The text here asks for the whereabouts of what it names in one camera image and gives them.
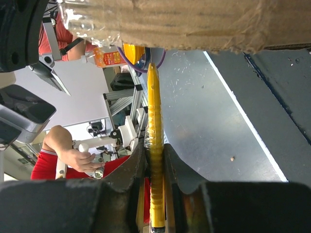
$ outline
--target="gray metal plate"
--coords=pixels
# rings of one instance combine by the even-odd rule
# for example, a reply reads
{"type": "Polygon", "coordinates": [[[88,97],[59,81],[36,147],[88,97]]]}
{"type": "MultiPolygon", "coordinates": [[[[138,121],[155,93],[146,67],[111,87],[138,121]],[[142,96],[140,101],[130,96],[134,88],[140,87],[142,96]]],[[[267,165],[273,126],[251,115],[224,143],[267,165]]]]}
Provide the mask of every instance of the gray metal plate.
{"type": "Polygon", "coordinates": [[[183,161],[210,181],[280,181],[202,51],[167,52],[159,76],[164,130],[183,161]]]}

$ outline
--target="yellow object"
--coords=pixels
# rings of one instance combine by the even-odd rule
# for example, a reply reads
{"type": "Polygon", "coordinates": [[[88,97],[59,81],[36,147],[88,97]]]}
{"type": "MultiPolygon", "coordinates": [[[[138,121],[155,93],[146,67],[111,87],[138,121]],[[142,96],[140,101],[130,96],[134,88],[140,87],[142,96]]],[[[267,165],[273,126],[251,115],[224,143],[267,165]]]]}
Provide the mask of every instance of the yellow object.
{"type": "Polygon", "coordinates": [[[133,65],[135,65],[145,53],[145,47],[142,46],[124,44],[123,47],[125,56],[133,65]]]}
{"type": "Polygon", "coordinates": [[[148,135],[151,162],[150,219],[154,228],[165,226],[163,188],[164,133],[162,126],[160,83],[155,64],[148,67],[148,135]]]}

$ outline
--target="orange bottle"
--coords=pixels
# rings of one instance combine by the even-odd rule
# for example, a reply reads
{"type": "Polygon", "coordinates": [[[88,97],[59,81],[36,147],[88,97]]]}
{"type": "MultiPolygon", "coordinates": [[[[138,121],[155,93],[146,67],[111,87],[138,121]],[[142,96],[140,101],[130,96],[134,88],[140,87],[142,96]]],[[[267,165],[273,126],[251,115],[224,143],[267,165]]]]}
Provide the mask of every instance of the orange bottle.
{"type": "Polygon", "coordinates": [[[126,65],[116,47],[95,48],[89,55],[81,56],[81,61],[93,63],[100,68],[126,65]]]}

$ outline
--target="black bag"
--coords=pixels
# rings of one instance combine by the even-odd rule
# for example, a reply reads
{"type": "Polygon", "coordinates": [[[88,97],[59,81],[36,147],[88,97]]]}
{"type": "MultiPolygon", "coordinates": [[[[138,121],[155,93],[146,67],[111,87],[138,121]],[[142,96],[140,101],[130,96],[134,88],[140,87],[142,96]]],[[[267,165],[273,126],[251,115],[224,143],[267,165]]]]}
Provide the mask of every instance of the black bag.
{"type": "Polygon", "coordinates": [[[134,88],[134,82],[131,74],[118,73],[110,84],[113,91],[121,91],[124,89],[134,88]]]}

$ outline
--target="white wall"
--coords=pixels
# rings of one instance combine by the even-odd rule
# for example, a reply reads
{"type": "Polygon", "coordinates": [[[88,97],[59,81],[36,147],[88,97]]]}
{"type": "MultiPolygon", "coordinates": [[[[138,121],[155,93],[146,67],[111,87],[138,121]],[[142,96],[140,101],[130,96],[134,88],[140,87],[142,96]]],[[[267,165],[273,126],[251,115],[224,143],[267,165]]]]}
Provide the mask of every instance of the white wall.
{"type": "Polygon", "coordinates": [[[30,163],[22,164],[18,159],[23,157],[15,152],[11,147],[3,151],[4,173],[13,176],[18,180],[30,180],[33,166],[30,163]]]}
{"type": "Polygon", "coordinates": [[[28,67],[15,71],[16,84],[38,95],[57,109],[46,129],[68,126],[108,116],[103,93],[108,92],[103,69],[80,60],[56,62],[54,67],[71,96],[42,81],[28,67]]]}
{"type": "Polygon", "coordinates": [[[4,174],[4,181],[16,181],[16,179],[8,174],[4,174]]]}

